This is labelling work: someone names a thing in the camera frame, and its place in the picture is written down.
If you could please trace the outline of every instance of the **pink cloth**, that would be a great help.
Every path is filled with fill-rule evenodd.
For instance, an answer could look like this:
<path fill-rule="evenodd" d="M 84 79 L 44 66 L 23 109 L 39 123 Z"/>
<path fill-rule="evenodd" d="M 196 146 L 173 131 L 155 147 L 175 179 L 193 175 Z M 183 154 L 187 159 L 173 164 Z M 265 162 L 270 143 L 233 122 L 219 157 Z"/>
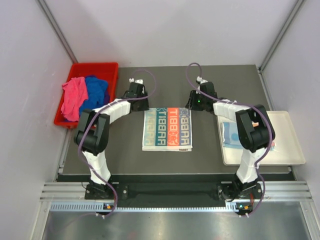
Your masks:
<path fill-rule="evenodd" d="M 64 90 L 64 102 L 61 112 L 69 121 L 79 121 L 79 108 L 88 99 L 88 91 L 85 78 L 73 77 L 70 81 L 62 84 Z"/>

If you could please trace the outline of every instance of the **towel label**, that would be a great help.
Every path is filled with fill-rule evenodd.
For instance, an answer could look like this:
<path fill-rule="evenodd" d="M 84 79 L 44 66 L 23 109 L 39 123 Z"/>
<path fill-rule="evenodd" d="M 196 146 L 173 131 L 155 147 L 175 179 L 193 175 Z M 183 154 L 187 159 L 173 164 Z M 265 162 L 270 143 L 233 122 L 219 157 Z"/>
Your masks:
<path fill-rule="evenodd" d="M 144 146 L 192 145 L 191 111 L 183 107 L 150 108 L 144 114 Z"/>

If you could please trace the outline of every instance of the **folded towel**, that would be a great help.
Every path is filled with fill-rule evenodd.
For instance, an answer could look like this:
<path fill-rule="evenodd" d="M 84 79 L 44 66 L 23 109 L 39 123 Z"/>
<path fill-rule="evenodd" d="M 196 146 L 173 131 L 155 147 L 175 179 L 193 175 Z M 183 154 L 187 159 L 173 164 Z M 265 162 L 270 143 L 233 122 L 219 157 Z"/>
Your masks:
<path fill-rule="evenodd" d="M 102 107 L 108 87 L 107 81 L 100 80 L 92 75 L 85 78 L 85 84 L 88 92 L 88 100 L 85 100 L 79 108 L 80 114 L 84 109 L 97 109 Z"/>
<path fill-rule="evenodd" d="M 144 112 L 143 151 L 192 149 L 191 111 L 182 107 L 150 108 Z"/>
<path fill-rule="evenodd" d="M 243 149 L 238 135 L 238 128 L 236 122 L 222 123 L 223 146 L 232 149 Z M 276 144 L 272 141 L 271 151 L 274 150 Z"/>
<path fill-rule="evenodd" d="M 88 99 L 88 92 L 84 77 L 73 77 L 62 85 L 64 102 L 61 112 L 68 121 L 79 120 L 79 107 Z"/>

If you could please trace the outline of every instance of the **multicolored towel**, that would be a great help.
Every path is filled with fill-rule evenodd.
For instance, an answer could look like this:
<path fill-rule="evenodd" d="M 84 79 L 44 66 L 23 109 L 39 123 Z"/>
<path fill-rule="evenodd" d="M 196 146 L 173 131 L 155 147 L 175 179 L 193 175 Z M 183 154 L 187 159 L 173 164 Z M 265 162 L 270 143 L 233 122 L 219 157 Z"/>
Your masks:
<path fill-rule="evenodd" d="M 192 149 L 191 111 L 184 107 L 150 108 L 144 112 L 143 151 Z"/>
<path fill-rule="evenodd" d="M 222 122 L 223 146 L 232 149 L 243 149 L 238 135 L 237 123 Z M 272 141 L 271 151 L 275 149 L 275 141 Z"/>

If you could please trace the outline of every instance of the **gray floor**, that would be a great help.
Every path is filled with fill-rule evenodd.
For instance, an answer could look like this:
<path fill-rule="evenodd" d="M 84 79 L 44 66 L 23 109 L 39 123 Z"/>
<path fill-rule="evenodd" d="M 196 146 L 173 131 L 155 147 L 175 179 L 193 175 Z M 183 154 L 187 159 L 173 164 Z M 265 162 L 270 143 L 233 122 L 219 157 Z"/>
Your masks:
<path fill-rule="evenodd" d="M 120 68 L 116 96 L 129 87 L 129 78 L 136 68 Z M 157 78 L 156 93 L 149 99 L 151 108 L 184 107 L 191 87 L 185 77 L 185 66 L 146 67 Z M 190 69 L 196 80 L 199 70 Z M 218 97 L 248 104 L 268 102 L 255 65 L 204 66 L 202 77 L 213 81 Z M 154 85 L 147 73 L 139 73 L 147 91 Z M 236 166 L 225 166 L 219 143 L 216 117 L 207 112 L 192 112 L 193 149 L 191 152 L 142 151 L 143 112 L 134 112 L 110 125 L 106 159 L 112 174 L 226 174 L 235 173 Z M 263 166 L 262 173 L 288 173 L 287 166 Z M 63 174 L 89 174 L 79 161 L 77 146 L 71 141 Z"/>
<path fill-rule="evenodd" d="M 266 202 L 249 218 L 233 212 L 119 212 L 105 220 L 84 216 L 65 227 L 81 214 L 51 212 L 43 240 L 311 239 L 296 202 Z"/>

